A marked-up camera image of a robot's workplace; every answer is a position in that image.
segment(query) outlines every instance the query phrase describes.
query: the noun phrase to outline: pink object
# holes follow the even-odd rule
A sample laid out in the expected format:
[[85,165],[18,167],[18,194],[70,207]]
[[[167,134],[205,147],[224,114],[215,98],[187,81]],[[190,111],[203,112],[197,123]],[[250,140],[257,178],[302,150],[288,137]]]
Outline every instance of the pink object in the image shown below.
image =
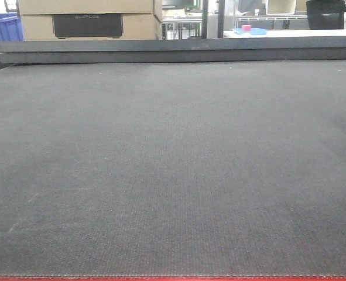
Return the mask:
[[251,31],[251,25],[242,25],[243,31]]

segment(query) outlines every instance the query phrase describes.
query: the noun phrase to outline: red table edge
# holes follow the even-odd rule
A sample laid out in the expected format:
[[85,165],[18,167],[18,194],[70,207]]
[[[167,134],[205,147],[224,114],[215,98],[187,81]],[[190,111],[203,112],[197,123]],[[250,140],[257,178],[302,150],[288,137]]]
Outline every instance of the red table edge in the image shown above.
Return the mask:
[[255,277],[22,277],[0,276],[0,281],[346,281],[346,276]]

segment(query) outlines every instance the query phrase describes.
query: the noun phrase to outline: textured fabric surface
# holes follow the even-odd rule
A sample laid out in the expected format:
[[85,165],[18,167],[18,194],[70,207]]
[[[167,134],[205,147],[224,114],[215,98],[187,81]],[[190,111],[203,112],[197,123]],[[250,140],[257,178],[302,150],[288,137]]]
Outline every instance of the textured fabric surface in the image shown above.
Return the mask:
[[1,70],[0,275],[346,275],[346,61]]

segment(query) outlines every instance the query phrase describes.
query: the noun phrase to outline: blue plastic crate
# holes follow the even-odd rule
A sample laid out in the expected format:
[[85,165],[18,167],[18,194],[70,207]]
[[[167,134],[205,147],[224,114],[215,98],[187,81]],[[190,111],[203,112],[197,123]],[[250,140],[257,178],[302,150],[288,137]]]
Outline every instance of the blue plastic crate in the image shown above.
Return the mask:
[[22,22],[16,13],[0,13],[0,41],[23,41]]

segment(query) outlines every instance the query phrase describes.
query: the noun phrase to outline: black label on box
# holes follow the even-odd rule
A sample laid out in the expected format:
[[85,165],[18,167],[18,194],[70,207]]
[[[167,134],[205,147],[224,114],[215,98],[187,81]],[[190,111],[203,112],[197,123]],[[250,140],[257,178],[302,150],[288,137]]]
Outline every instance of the black label on box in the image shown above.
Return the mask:
[[122,14],[53,15],[53,29],[57,38],[121,37]]

